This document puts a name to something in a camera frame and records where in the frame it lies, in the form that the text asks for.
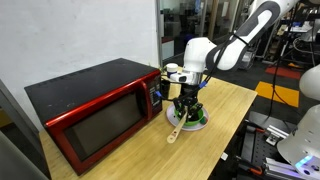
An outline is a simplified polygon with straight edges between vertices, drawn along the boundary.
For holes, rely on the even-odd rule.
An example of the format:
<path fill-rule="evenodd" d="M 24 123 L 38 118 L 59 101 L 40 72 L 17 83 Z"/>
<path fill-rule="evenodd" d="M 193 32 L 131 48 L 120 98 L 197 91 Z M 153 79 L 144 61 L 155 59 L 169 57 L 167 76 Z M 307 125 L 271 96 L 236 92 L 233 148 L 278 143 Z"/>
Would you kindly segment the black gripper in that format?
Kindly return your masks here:
<path fill-rule="evenodd" d="M 197 85 L 183 84 L 180 89 L 179 101 L 174 102 L 176 115 L 179 119 L 185 114 L 184 106 L 188 108 L 194 107 L 193 120 L 197 121 L 199 119 L 198 113 L 202 109 L 203 104 L 198 102 L 198 91 L 199 87 Z"/>

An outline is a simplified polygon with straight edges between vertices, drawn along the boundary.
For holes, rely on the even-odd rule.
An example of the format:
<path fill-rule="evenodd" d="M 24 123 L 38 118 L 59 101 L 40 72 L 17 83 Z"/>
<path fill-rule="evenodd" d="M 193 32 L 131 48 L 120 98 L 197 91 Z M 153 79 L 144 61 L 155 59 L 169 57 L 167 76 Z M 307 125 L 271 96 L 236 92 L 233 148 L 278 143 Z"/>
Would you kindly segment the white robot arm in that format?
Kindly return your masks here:
<path fill-rule="evenodd" d="M 177 81 L 187 87 L 178 101 L 187 105 L 197 102 L 198 91 L 207 84 L 201 79 L 204 70 L 231 70 L 241 62 L 250 43 L 283 17 L 300 0 L 257 0 L 249 18 L 225 43 L 216 45 L 206 37 L 188 41 L 184 66 Z M 297 127 L 277 143 L 280 155 L 306 180 L 320 180 L 320 105 L 311 107 Z"/>

